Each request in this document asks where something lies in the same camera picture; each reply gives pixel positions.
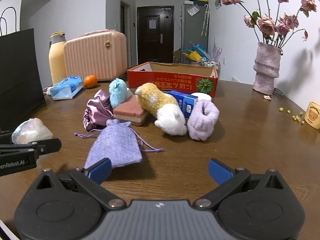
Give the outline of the pastel soft ball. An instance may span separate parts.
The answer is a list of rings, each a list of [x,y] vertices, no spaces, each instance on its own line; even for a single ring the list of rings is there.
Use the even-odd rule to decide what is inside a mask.
[[[14,144],[28,144],[29,142],[52,139],[52,132],[39,118],[30,118],[21,123],[12,133]]]

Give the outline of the lavender burlap drawstring pouch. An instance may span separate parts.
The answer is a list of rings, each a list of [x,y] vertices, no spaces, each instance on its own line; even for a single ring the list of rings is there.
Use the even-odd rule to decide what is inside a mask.
[[[162,152],[162,148],[155,148],[148,144],[137,132],[131,128],[131,122],[120,122],[110,119],[104,129],[93,129],[87,134],[75,133],[77,137],[96,139],[87,155],[84,168],[98,163],[104,158],[111,161],[112,168],[124,167],[142,161],[142,153]]]

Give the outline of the pink satin drawstring pouch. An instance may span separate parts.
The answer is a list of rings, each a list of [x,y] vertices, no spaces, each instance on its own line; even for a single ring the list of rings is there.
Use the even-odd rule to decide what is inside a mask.
[[[105,127],[107,120],[111,119],[114,119],[114,114],[110,103],[110,94],[100,89],[86,104],[83,126],[86,131],[90,132]]]

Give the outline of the yellow white plush toy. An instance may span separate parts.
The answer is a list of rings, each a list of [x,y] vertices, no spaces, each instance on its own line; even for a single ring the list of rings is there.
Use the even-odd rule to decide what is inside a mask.
[[[135,91],[137,102],[155,118],[155,126],[172,136],[184,136],[187,133],[185,117],[177,100],[163,93],[153,83],[145,83]]]

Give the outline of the lavender fuzzy sock roll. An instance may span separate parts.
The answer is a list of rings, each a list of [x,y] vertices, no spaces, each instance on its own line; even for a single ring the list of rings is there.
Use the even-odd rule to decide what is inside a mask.
[[[219,109],[211,101],[199,100],[187,122],[189,137],[197,141],[207,140],[214,131],[219,115]]]

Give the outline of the black paper shopping bag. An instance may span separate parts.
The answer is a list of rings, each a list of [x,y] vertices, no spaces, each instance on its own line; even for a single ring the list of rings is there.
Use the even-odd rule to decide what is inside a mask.
[[[14,129],[44,102],[34,30],[1,36],[1,131]]]

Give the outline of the white round lid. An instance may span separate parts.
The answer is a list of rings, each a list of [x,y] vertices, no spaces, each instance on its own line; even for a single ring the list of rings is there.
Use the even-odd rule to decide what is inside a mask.
[[[212,101],[212,97],[206,93],[196,92],[196,93],[192,93],[191,95],[196,96],[198,100]]]

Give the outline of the light blue plush toy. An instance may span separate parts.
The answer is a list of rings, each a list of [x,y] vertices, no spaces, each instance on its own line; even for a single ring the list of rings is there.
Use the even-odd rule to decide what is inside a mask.
[[[116,78],[109,85],[110,104],[112,108],[124,103],[127,97],[127,86],[124,80]]]

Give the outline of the orange mandarin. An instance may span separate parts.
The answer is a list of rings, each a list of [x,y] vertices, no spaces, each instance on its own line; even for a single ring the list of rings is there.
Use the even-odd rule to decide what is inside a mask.
[[[94,75],[88,75],[83,80],[84,87],[87,89],[96,87],[97,83],[98,83],[97,78]]]

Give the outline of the purple textured vase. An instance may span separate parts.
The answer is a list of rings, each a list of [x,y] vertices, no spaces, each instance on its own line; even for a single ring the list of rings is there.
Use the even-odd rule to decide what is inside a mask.
[[[256,71],[253,89],[264,95],[272,95],[274,80],[279,77],[283,51],[271,44],[258,43],[253,69]]]

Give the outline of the pink ribbed cosmetic case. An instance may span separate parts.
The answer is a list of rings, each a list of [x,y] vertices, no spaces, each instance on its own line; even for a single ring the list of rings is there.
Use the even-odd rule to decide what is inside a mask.
[[[67,41],[63,51],[68,76],[94,75],[108,81],[127,71],[126,36],[115,30],[85,33]]]

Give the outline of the dried pink roses bouquet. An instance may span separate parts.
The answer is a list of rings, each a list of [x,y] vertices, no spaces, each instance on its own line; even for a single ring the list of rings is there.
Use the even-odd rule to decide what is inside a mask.
[[[295,14],[288,15],[280,12],[280,6],[289,3],[290,0],[255,0],[257,9],[250,12],[242,0],[220,0],[222,5],[240,5],[247,14],[244,16],[244,23],[248,28],[254,30],[256,36],[261,32],[262,38],[258,41],[263,44],[276,46],[283,49],[291,37],[303,31],[303,41],[308,40],[308,32],[299,28],[298,15],[302,12],[309,17],[311,12],[317,11],[315,0],[300,0],[300,5]]]

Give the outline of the dark entrance door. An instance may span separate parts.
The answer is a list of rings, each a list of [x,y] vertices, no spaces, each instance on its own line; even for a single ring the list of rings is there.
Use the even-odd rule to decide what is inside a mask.
[[[173,63],[174,7],[137,8],[138,64]]]

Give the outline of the grey refrigerator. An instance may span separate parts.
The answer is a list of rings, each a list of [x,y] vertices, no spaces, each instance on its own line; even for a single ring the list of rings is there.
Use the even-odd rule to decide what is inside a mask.
[[[182,5],[181,25],[181,62],[189,64],[190,60],[183,55],[200,44],[205,51],[208,49],[208,5],[201,6],[195,2],[185,1]]]

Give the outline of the yellow box atop refrigerator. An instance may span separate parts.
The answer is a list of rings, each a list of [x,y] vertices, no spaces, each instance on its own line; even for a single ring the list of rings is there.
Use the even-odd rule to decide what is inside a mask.
[[[189,1],[191,1],[195,5],[199,5],[199,6],[205,6],[209,3],[208,0],[189,0]]]

